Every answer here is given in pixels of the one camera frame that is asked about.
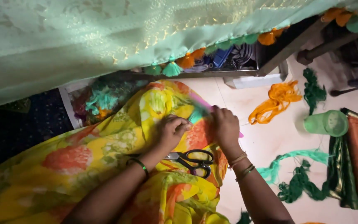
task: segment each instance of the yellow floral fabric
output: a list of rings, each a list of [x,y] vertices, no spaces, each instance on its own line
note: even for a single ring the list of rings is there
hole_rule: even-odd
[[[120,172],[127,154],[141,153],[156,123],[169,114],[188,118],[188,86],[160,80],[136,93],[107,120],[36,145],[0,165],[0,223],[60,223],[91,189]],[[162,160],[123,212],[119,223],[228,223],[215,211],[227,160],[213,142],[207,118],[185,133],[174,151],[214,154],[207,179]]]

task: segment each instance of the black scissors handle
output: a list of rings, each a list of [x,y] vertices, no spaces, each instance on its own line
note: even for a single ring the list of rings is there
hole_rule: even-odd
[[[190,164],[186,163],[186,161],[184,161],[182,158],[178,158],[176,161],[178,161],[180,164],[182,164],[187,169],[189,169],[191,175],[197,176],[197,172],[196,172],[197,169],[203,169],[205,171],[205,175],[202,176],[202,178],[204,179],[206,179],[207,177],[209,177],[209,175],[211,175],[211,167],[206,165],[204,162],[201,162],[199,166],[193,167]]]
[[[211,160],[209,160],[209,157],[206,160],[190,159],[189,154],[190,153],[195,153],[195,152],[206,153],[211,157]],[[185,153],[180,153],[179,155],[183,159],[185,159],[185,160],[187,160],[189,162],[193,162],[193,163],[199,163],[199,164],[205,164],[205,165],[212,165],[214,163],[214,155],[211,152],[207,151],[207,150],[189,150],[189,151],[187,151]]]

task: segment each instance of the bangle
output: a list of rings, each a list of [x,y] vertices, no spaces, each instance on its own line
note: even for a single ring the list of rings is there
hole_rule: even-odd
[[[129,158],[127,160],[127,165],[128,165],[128,162],[131,161],[131,160],[137,162],[137,164],[139,164],[143,168],[144,172],[146,173],[146,179],[149,179],[149,171],[147,170],[146,166],[140,160],[138,160],[137,158]]]
[[[235,165],[237,165],[238,162],[240,162],[242,159],[247,158],[247,157],[248,157],[248,155],[244,152],[244,153],[241,154],[238,158],[236,158],[236,159],[233,160],[231,163],[229,163],[229,164],[230,164],[229,169],[233,169],[233,167],[234,167]]]
[[[241,171],[240,177],[236,178],[236,182],[247,176],[252,170],[255,169],[255,166],[253,164],[249,165],[245,170]]]

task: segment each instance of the pink plastic comb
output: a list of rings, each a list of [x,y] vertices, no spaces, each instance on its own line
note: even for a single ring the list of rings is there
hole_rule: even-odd
[[[204,106],[209,112],[212,112],[212,106],[208,104],[203,98],[199,97],[197,94],[190,92],[189,96],[197,103]],[[244,137],[244,135],[240,132],[238,134],[239,138]]]

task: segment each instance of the skin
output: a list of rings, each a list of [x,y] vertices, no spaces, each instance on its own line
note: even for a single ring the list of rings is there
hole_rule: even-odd
[[[229,163],[238,158],[242,149],[238,143],[240,130],[237,116],[226,109],[213,107],[215,140]],[[138,159],[150,172],[180,142],[183,134],[191,129],[188,120],[169,115],[160,124],[159,139],[154,146]],[[251,165],[248,158],[242,159],[233,168],[237,177]],[[104,224],[119,218],[127,201],[143,183],[146,174],[137,163],[130,163],[124,171],[93,189],[63,220],[63,224]],[[283,203],[270,189],[266,181],[254,169],[238,181],[247,211],[255,224],[294,223]]]

